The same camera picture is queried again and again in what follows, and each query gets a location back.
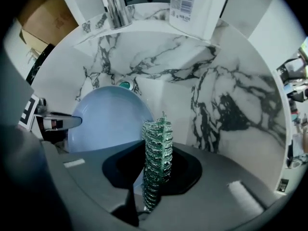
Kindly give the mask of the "white pump bottle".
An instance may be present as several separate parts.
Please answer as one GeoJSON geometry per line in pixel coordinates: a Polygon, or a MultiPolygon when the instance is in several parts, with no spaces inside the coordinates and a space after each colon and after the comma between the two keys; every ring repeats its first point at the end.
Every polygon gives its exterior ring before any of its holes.
{"type": "Polygon", "coordinates": [[[170,0],[169,23],[199,39],[212,37],[227,0],[170,0]]]}

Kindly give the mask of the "black marble vanity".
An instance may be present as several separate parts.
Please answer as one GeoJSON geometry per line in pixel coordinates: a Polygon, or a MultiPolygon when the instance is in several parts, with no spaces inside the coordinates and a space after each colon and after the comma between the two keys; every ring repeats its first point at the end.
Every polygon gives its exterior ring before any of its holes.
{"type": "Polygon", "coordinates": [[[40,56],[38,57],[38,59],[35,61],[35,63],[33,64],[32,68],[30,69],[30,72],[27,75],[26,78],[26,82],[29,85],[32,85],[35,76],[37,75],[39,69],[41,68],[41,65],[43,64],[43,62],[46,60],[46,58],[48,57],[48,55],[51,53],[51,51],[55,48],[54,45],[49,44],[44,51],[40,54],[40,56]]]}

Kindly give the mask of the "large open cardboard box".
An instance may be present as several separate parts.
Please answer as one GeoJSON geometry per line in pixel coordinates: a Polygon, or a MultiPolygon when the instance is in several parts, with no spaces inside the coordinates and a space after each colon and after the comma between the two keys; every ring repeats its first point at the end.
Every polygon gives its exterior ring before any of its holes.
{"type": "Polygon", "coordinates": [[[65,0],[28,0],[17,20],[21,39],[38,53],[49,44],[56,46],[78,27],[65,0]]]}

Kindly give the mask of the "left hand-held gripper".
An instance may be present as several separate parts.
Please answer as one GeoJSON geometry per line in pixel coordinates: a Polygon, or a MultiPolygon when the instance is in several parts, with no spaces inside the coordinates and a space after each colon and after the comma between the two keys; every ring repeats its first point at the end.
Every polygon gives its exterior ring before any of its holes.
{"type": "Polygon", "coordinates": [[[47,112],[45,98],[39,98],[32,94],[26,104],[18,125],[26,130],[31,130],[34,118],[37,118],[38,126],[43,131],[62,131],[78,127],[82,118],[63,113],[47,112]]]}

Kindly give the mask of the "green textured sponge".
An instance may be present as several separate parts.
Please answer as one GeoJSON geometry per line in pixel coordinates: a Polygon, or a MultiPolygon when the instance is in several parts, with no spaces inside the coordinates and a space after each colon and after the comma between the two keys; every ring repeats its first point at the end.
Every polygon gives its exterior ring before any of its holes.
{"type": "Polygon", "coordinates": [[[145,142],[145,165],[142,178],[142,197],[145,210],[158,205],[161,189],[170,179],[173,153],[173,130],[163,112],[156,121],[144,122],[142,139],[145,142]]]}

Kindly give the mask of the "blue large plate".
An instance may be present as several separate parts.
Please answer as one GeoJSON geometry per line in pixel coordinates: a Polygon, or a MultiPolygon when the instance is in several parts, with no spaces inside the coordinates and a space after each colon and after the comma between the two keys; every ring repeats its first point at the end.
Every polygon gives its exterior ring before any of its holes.
{"type": "Polygon", "coordinates": [[[79,126],[68,130],[70,153],[105,149],[141,140],[145,121],[153,115],[134,92],[118,86],[107,86],[88,93],[74,109],[79,126]]]}

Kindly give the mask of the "white marble sink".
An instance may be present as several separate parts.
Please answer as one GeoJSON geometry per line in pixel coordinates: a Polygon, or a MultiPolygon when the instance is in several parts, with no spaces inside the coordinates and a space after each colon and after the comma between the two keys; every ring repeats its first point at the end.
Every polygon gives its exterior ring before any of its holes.
{"type": "Polygon", "coordinates": [[[219,20],[212,39],[169,23],[167,3],[128,6],[129,27],[106,15],[67,35],[27,77],[51,111],[70,114],[94,89],[127,80],[174,141],[224,155],[272,191],[284,164],[286,122],[277,76],[238,30],[219,20]]]}

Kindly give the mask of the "teal sink drain plug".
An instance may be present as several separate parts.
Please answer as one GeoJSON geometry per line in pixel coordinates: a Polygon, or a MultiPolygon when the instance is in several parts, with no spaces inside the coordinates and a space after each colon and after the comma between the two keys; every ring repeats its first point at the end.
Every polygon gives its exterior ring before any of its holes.
{"type": "Polygon", "coordinates": [[[116,83],[117,86],[120,86],[120,87],[123,87],[123,88],[126,88],[128,90],[133,90],[134,89],[134,81],[131,80],[131,79],[127,79],[127,78],[122,78],[120,79],[117,83],[116,83]]]}

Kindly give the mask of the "chrome faucet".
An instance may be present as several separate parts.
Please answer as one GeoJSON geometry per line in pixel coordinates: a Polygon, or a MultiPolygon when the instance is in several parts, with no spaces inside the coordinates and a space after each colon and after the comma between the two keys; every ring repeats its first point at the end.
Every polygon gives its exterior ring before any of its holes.
{"type": "Polygon", "coordinates": [[[102,0],[111,29],[120,29],[132,23],[125,0],[102,0]]]}

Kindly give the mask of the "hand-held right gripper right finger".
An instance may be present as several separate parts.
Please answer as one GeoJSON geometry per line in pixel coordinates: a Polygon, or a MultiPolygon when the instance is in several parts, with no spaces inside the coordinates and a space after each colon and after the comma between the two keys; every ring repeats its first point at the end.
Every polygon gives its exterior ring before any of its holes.
{"type": "Polygon", "coordinates": [[[175,146],[200,161],[201,178],[183,195],[162,197],[143,231],[257,231],[286,205],[285,196],[229,158],[175,146]]]}

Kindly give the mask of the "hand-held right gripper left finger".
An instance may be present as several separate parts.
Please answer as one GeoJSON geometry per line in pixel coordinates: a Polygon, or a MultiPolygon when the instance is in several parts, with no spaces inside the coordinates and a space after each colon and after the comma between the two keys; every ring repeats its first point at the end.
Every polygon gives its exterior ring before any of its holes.
{"type": "Polygon", "coordinates": [[[48,169],[73,227],[137,227],[133,183],[144,142],[75,154],[42,143],[48,169]]]}

